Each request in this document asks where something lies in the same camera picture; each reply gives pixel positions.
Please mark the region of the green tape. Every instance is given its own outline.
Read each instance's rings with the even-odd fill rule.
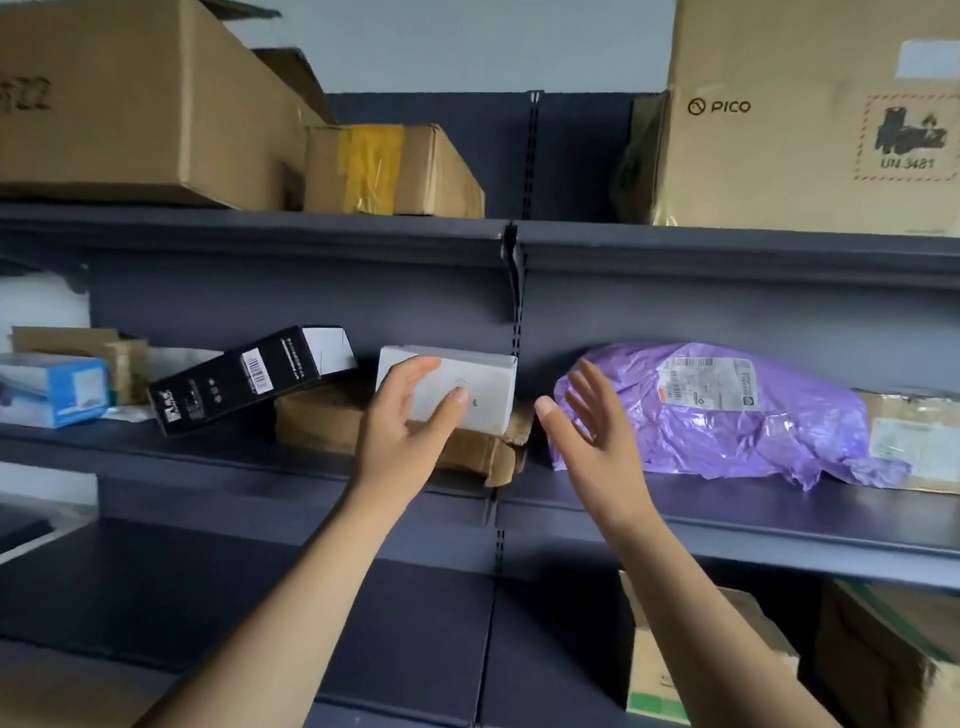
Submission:
[[[920,650],[925,652],[934,660],[956,665],[956,661],[954,661],[950,655],[948,655],[943,649],[938,647],[929,639],[924,637],[924,635],[922,635],[916,627],[901,617],[893,607],[883,601],[879,596],[875,595],[871,591],[870,587],[868,587],[862,581],[845,581],[844,584],[850,587],[850,590],[854,594],[863,599],[871,609],[886,619],[890,626],[900,633],[900,636],[905,640],[919,647]]]
[[[631,692],[630,698],[627,700],[627,710],[631,713],[648,713],[652,716],[663,716],[673,720],[689,722],[684,704],[679,700],[670,700],[647,692]]]

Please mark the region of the crumpled plastic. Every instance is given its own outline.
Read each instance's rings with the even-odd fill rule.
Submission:
[[[689,343],[610,344],[584,358],[623,401],[647,472],[779,473],[805,491],[822,473],[879,487],[910,475],[903,461],[870,456],[866,405],[855,392],[762,357]],[[563,376],[554,397],[581,425],[566,404],[569,389]],[[552,446],[551,455],[554,469],[565,469]]]

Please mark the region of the white box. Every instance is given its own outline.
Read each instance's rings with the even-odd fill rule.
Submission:
[[[109,407],[107,363],[51,353],[0,353],[0,423],[61,427]]]
[[[426,354],[441,359],[440,368],[423,378],[414,389],[410,419],[425,422],[446,395],[457,387],[470,393],[467,414],[461,429],[472,429],[490,435],[507,430],[514,409],[516,357],[509,354],[463,352],[435,347],[383,347],[376,373],[376,388],[395,364],[411,356]]]

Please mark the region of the blue box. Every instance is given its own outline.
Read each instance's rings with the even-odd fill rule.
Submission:
[[[63,427],[109,407],[107,363],[52,353],[0,353],[0,423]]]

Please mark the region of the barcode sticker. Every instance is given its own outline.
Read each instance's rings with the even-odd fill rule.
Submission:
[[[106,376],[102,369],[84,369],[73,373],[73,392],[76,404],[73,409],[81,412],[107,404]]]
[[[665,404],[727,412],[756,412],[756,372],[750,359],[678,356],[657,368],[657,392]]]
[[[240,354],[243,367],[247,370],[247,378],[250,380],[250,386],[258,395],[264,395],[274,388],[274,383],[270,381],[270,375],[267,373],[267,367],[263,364],[263,358],[260,356],[260,349],[251,349],[248,352]]]
[[[914,477],[960,482],[960,427],[876,417],[870,455],[909,463]]]

